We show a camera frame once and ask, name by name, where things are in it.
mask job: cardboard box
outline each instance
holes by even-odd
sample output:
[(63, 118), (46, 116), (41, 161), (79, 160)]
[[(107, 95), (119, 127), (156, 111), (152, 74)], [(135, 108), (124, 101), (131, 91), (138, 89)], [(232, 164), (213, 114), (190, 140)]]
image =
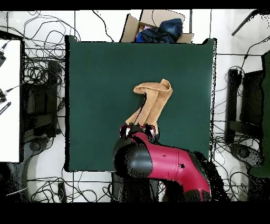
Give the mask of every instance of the cardboard box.
[[(182, 22), (185, 20), (184, 15), (169, 10), (143, 10), (139, 21), (128, 14), (120, 42), (135, 42), (140, 26), (158, 28), (163, 21), (173, 18), (180, 18)], [(177, 43), (191, 43), (192, 37), (193, 33), (183, 33)]]

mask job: white floor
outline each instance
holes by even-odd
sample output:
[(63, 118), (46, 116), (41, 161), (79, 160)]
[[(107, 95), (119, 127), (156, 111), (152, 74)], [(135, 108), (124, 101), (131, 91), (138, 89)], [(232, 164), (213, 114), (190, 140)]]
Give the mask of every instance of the white floor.
[[(183, 23), (183, 32), (189, 33), (189, 22), (190, 22), (190, 11), (189, 10), (173, 10), (182, 13), (186, 18)], [(270, 35), (269, 29), (269, 17), (262, 18), (261, 16), (256, 16), (250, 22), (245, 24), (242, 29), (235, 35), (231, 36), (232, 32), (236, 27), (239, 26), (241, 21), (251, 12), (252, 10), (192, 10), (192, 33), (194, 34), (193, 43), (201, 44), (206, 38), (216, 38), (217, 39), (217, 81), (216, 90), (223, 89), (226, 87), (227, 83), (224, 79), (224, 75), (228, 72), (228, 69), (232, 66), (241, 66), (243, 63), (244, 55), (247, 53), (248, 48), (261, 41)], [(37, 14), (31, 15), (29, 12), (9, 12), (8, 13), (8, 27), (13, 27), (24, 33), (24, 23)], [(131, 13), (132, 16), (139, 19), (141, 10), (122, 10), (122, 11), (98, 11), (98, 14), (104, 19), (107, 32), (112, 37), (115, 42), (118, 42), (121, 38), (123, 27), (125, 24), (126, 16)], [(106, 36), (104, 30), (103, 22), (95, 15), (92, 11), (41, 11), (42, 15), (47, 15), (44, 17), (50, 18), (50, 21), (56, 21), (57, 19), (51, 17), (55, 16), (67, 22), (72, 27), (75, 27), (78, 31), (81, 41), (108, 41), (111, 40)], [(47, 35), (50, 31), (56, 30), (61, 33), (74, 35), (74, 29), (70, 29), (69, 26), (61, 25), (60, 23), (45, 23), (42, 25), (39, 31), (38, 28), (43, 22), (49, 21), (45, 18), (37, 18), (29, 23), (25, 27), (25, 36), (28, 38), (34, 38), (36, 40), (45, 41)], [(3, 14), (0, 14), (0, 25), (6, 26), (7, 22)], [(11, 28), (8, 29), (9, 32), (18, 34)], [(62, 34), (57, 32), (52, 32), (47, 38), (48, 42), (53, 43), (63, 43)], [(30, 48), (34, 48), (34, 44), (31, 41), (26, 41)], [(251, 72), (262, 69), (261, 57), (263, 53), (270, 49), (270, 41), (262, 43), (251, 48), (249, 56), (245, 61), (243, 70), (245, 72)], [(64, 91), (61, 91), (61, 97), (64, 96)], [(226, 90), (216, 92), (215, 105), (226, 100)], [(221, 104), (215, 108), (215, 113), (221, 113), (225, 111), (226, 104)], [(65, 110), (63, 109), (59, 116), (64, 116)], [(215, 115), (214, 120), (225, 120), (225, 113)], [(59, 118), (59, 124), (62, 132), (65, 131), (64, 118)], [(222, 130), (224, 129), (224, 122), (215, 122), (215, 125)], [(220, 129), (215, 127), (215, 135), (222, 135)], [(65, 150), (65, 138), (63, 135), (58, 135), (54, 139), (53, 146), (43, 152), (42, 154), (32, 158), (29, 168), (28, 168), (28, 179), (43, 178), (43, 181), (29, 181), (29, 192), (33, 194), (36, 190), (44, 184), (46, 180), (54, 180), (55, 178), (49, 177), (61, 177), (62, 167), (64, 164), (64, 150)], [(221, 165), (228, 171), (231, 175), (233, 172), (242, 171), (246, 172), (245, 166), (242, 162), (234, 159), (229, 153), (223, 151), (222, 154), (217, 153), (215, 158)], [(218, 171), (222, 178), (226, 179), (226, 173), (224, 169), (220, 166)], [(96, 192), (97, 197), (104, 195), (102, 187), (108, 186), (110, 182), (111, 175), (108, 172), (75, 172), (74, 173), (74, 186), (78, 187), (78, 180), (81, 177), (80, 190), (92, 189)], [(73, 174), (63, 172), (63, 178), (66, 181), (70, 181), (72, 185)], [(233, 176), (232, 180), (236, 185), (241, 183), (247, 184), (247, 177), (242, 174), (236, 174)], [(72, 194), (72, 188), (66, 185), (67, 194)], [(246, 199), (246, 195), (239, 193), (241, 195), (241, 200)], [(91, 192), (85, 192), (85, 197), (92, 201), (95, 196)], [(36, 199), (42, 200), (45, 196), (43, 194), (38, 194)], [(86, 200), (79, 196), (74, 199), (74, 202), (85, 202)], [(110, 198), (105, 196), (100, 202), (108, 202)]]

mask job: green tabletop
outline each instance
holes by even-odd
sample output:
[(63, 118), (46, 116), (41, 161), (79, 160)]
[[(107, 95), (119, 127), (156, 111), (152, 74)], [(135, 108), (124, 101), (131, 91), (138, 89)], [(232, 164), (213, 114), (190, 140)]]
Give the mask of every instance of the green tabletop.
[(160, 143), (208, 158), (214, 44), (77, 42), (69, 36), (69, 171), (113, 171), (119, 128), (143, 102), (134, 87), (162, 79), (173, 93), (158, 119)]

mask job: blue fabric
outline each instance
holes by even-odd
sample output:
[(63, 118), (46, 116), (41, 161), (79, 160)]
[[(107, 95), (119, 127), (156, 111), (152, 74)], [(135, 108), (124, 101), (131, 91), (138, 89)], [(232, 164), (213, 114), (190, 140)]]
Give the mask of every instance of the blue fabric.
[(138, 34), (138, 36), (136, 38), (136, 42), (137, 43), (142, 43), (143, 42), (143, 38), (141, 37), (141, 32)]
[(163, 21), (158, 29), (146, 29), (140, 32), (143, 42), (148, 43), (175, 43), (182, 35), (182, 20)]

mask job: tan cloth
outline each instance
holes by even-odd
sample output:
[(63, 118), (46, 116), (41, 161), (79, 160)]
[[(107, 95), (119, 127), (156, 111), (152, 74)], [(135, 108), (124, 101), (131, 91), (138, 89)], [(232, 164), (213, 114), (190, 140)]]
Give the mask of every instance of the tan cloth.
[[(163, 107), (172, 94), (172, 88), (169, 81), (162, 79), (161, 83), (145, 82), (135, 86), (133, 90), (136, 94), (146, 93), (146, 103), (136, 120), (139, 125), (149, 124), (154, 125), (156, 133), (158, 133), (158, 118)], [(127, 124), (134, 123), (141, 108), (139, 108), (129, 119)]]

